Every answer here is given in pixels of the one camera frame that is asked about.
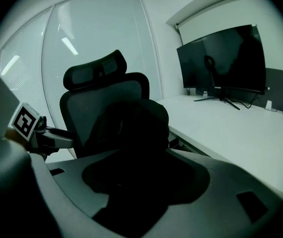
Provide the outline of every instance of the curved monitor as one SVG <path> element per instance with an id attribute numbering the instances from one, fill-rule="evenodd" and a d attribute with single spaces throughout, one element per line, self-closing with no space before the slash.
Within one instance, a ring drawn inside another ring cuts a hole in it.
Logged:
<path id="1" fill-rule="evenodd" d="M 263 93 L 265 57 L 257 26 L 216 32 L 177 49 L 184 88 L 238 88 Z"/>

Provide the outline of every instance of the desk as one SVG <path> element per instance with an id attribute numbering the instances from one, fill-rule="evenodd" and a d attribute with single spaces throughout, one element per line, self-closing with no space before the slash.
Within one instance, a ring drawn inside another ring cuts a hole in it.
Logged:
<path id="1" fill-rule="evenodd" d="M 195 96 L 158 101 L 170 131 L 212 158 L 232 162 L 283 192 L 283 114 Z"/>

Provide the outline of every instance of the cable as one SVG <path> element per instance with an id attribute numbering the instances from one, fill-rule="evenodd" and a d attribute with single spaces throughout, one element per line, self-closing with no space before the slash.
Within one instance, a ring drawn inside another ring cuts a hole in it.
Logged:
<path id="1" fill-rule="evenodd" d="M 233 101 L 231 98 L 229 98 L 229 99 L 230 99 L 230 101 L 232 101 L 232 102 L 241 103 L 241 104 L 243 104 L 243 105 L 245 106 L 245 108 L 249 109 L 249 108 L 251 108 L 252 103 L 253 103 L 256 99 L 259 99 L 259 98 L 257 97 L 258 94 L 259 94 L 259 93 L 256 93 L 256 94 L 255 94 L 254 98 L 252 98 L 252 100 L 249 102 L 249 104 L 247 104 L 247 106 L 246 106 L 243 102 L 241 102 L 241 101 Z"/>

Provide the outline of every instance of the office chair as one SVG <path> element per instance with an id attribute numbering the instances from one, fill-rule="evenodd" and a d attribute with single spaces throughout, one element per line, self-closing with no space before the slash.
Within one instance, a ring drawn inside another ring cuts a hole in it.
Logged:
<path id="1" fill-rule="evenodd" d="M 84 151 L 93 125 L 105 108 L 115 102 L 149 99 L 149 81 L 141 73 L 125 74 L 126 61 L 119 50 L 99 60 L 68 69 L 63 78 L 69 90 L 60 99 L 60 109 L 67 130 L 76 133 L 74 151 L 78 158 Z"/>

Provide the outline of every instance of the chair headrest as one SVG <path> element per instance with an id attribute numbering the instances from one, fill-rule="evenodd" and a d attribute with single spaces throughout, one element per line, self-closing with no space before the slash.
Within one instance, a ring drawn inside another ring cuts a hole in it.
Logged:
<path id="1" fill-rule="evenodd" d="M 67 90 L 75 90 L 123 75 L 126 71 L 125 58 L 119 50 L 115 50 L 101 59 L 68 69 L 64 74 L 63 85 Z"/>

